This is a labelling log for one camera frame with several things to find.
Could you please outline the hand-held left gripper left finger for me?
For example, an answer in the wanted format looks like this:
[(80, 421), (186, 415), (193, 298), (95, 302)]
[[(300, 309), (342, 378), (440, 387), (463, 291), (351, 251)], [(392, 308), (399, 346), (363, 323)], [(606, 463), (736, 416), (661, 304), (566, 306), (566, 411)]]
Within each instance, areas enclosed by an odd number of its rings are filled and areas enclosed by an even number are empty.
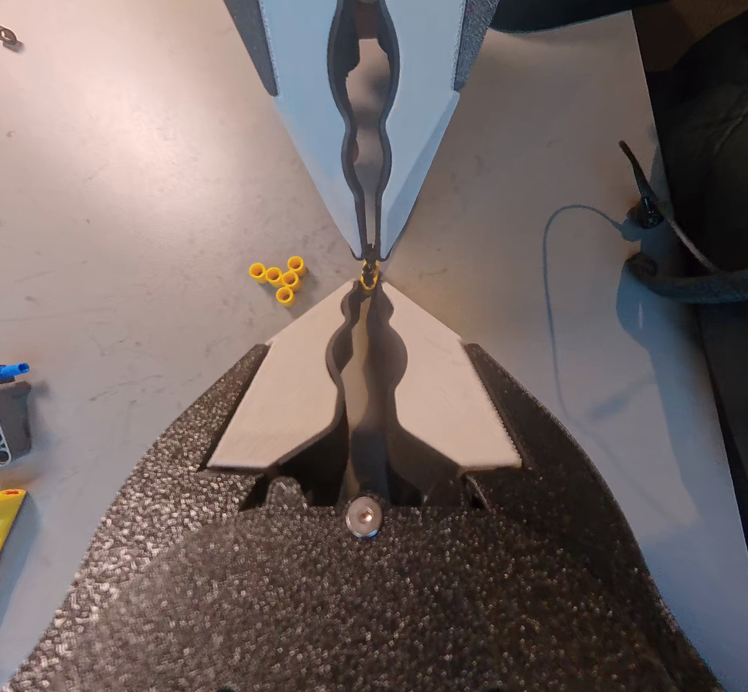
[(262, 472), (329, 434), (342, 418), (358, 291), (345, 282), (277, 333), (207, 461)]

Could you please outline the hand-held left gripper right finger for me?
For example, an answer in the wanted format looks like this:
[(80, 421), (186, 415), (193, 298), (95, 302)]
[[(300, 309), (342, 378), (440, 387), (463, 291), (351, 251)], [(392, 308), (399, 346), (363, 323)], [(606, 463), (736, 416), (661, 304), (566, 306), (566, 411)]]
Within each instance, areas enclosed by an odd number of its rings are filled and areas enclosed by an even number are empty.
[(406, 367), (394, 398), (399, 425), (462, 471), (520, 468), (521, 458), (461, 337), (388, 283), (390, 327)]

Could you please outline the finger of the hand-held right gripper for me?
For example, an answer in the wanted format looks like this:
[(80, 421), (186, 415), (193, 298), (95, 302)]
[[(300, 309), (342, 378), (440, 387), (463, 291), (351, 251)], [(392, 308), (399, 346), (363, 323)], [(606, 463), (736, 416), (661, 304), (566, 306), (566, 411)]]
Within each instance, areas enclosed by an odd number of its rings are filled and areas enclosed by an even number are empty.
[(397, 87), (383, 119), (388, 180), (379, 200), (379, 257), (406, 226), (459, 101), (455, 71), (466, 0), (381, 0), (397, 48)]
[(363, 191), (351, 161), (352, 113), (335, 85), (333, 46), (345, 0), (259, 0), (275, 105), (333, 222), (357, 260), (367, 247)]

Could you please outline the yellow multi-ring connector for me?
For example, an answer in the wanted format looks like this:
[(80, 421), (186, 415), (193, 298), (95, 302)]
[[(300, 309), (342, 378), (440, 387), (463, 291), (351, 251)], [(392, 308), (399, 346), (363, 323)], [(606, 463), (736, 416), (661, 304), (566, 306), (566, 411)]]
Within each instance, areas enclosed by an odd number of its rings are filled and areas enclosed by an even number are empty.
[(290, 307), (295, 303), (306, 273), (306, 263), (300, 256), (288, 258), (283, 268), (266, 267), (262, 263), (253, 263), (248, 268), (248, 275), (258, 285), (272, 289), (277, 302), (284, 307)]

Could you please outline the grey angled beam assembly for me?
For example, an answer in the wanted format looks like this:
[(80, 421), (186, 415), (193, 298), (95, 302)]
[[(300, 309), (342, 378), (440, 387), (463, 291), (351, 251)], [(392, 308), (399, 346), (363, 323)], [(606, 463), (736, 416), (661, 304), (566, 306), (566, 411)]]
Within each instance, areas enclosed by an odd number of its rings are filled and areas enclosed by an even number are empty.
[(28, 396), (31, 385), (21, 379), (30, 370), (26, 362), (1, 365), (1, 466), (28, 454), (32, 448)]

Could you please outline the yellow beam assembly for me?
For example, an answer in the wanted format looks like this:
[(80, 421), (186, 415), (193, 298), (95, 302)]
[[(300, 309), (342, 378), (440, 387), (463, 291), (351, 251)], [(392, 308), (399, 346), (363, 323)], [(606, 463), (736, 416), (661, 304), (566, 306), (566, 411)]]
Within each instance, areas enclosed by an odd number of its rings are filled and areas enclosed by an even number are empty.
[(24, 489), (4, 489), (0, 492), (0, 550), (14, 526), (27, 491)]

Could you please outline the person's torso black hoodie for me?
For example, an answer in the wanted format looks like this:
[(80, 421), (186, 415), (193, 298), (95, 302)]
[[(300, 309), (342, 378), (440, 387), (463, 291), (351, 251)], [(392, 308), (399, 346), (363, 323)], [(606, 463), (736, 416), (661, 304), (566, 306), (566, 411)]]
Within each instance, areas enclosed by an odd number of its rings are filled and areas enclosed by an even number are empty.
[(635, 218), (666, 221), (687, 252), (680, 275), (653, 257), (628, 259), (629, 273), (656, 295), (695, 308), (734, 489), (746, 510), (747, 413), (747, 14), (716, 26), (667, 70), (648, 71), (665, 202), (644, 181)]

